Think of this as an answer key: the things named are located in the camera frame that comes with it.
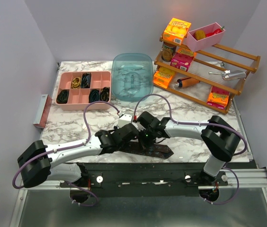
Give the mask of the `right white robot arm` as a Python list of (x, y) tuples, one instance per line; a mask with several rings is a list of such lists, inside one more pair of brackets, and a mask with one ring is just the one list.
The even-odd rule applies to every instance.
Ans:
[(142, 147), (152, 146), (156, 139), (190, 138), (202, 140), (209, 151), (210, 157), (197, 178), (201, 184), (211, 185), (217, 180), (222, 167), (231, 161), (241, 140), (235, 130), (221, 117), (213, 116), (208, 122), (174, 122), (170, 117), (162, 120), (143, 112), (136, 122), (142, 126), (138, 141)]

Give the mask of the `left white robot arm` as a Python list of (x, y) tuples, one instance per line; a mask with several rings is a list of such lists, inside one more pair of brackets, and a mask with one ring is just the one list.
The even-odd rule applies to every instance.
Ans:
[(87, 175), (70, 161), (119, 151), (137, 138), (138, 129), (131, 123), (113, 131), (100, 130), (88, 139), (64, 144), (45, 145), (42, 140), (33, 142), (17, 159), (24, 188), (32, 188), (45, 181), (68, 181), (83, 186)]

